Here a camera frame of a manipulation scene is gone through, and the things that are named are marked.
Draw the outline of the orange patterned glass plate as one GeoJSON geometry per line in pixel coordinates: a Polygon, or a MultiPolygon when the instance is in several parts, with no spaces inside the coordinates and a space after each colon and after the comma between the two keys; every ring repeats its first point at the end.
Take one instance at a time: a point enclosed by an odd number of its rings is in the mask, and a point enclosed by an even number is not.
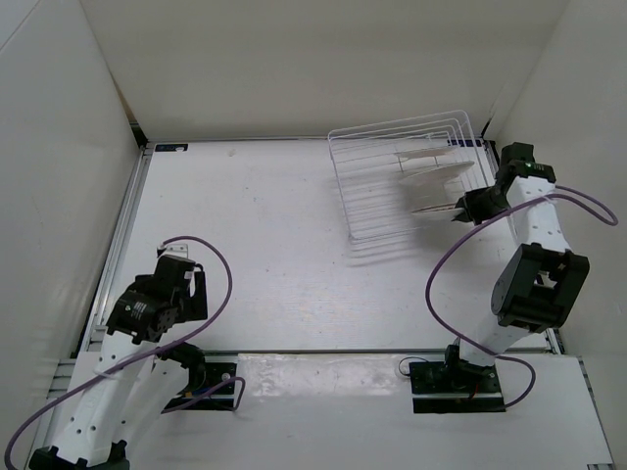
{"type": "Polygon", "coordinates": [[[439,205],[432,205],[432,206],[418,208],[418,209],[413,210],[411,213],[419,214],[419,213],[435,213],[435,212],[452,212],[452,213],[459,214],[460,212],[462,212],[462,208],[458,207],[456,203],[446,203],[446,204],[439,204],[439,205]]]}

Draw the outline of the white wire dish rack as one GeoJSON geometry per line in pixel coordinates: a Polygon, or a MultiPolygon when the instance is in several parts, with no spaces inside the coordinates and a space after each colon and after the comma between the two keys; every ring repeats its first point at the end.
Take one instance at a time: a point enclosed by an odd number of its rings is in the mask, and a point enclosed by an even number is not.
{"type": "Polygon", "coordinates": [[[462,110],[334,129],[327,142],[353,242],[417,230],[494,181],[462,110]]]}

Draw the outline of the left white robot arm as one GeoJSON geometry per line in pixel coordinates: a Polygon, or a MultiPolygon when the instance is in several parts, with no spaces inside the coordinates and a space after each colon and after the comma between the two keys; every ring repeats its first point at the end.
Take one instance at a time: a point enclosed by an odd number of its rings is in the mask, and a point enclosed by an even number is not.
{"type": "Polygon", "coordinates": [[[201,264],[162,255],[153,273],[136,276],[107,320],[92,378],[70,392],[78,402],[67,425],[33,453],[29,468],[128,468],[134,434],[206,378],[199,348],[181,340],[166,346],[162,338],[175,325],[208,317],[201,264]]]}

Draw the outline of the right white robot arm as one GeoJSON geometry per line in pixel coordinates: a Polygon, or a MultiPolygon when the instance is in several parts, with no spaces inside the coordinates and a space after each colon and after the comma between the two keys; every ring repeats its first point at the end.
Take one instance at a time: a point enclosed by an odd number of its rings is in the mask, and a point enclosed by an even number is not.
{"type": "Polygon", "coordinates": [[[511,216],[518,247],[495,284],[491,311],[467,340],[458,338],[447,347],[440,379],[449,390],[460,392],[490,374],[496,355],[523,338],[561,326],[572,310],[590,264],[571,251],[562,234],[548,199],[554,191],[551,166],[514,160],[500,166],[493,186],[470,191],[457,202],[463,209],[457,220],[478,225],[542,200],[511,216]]]}

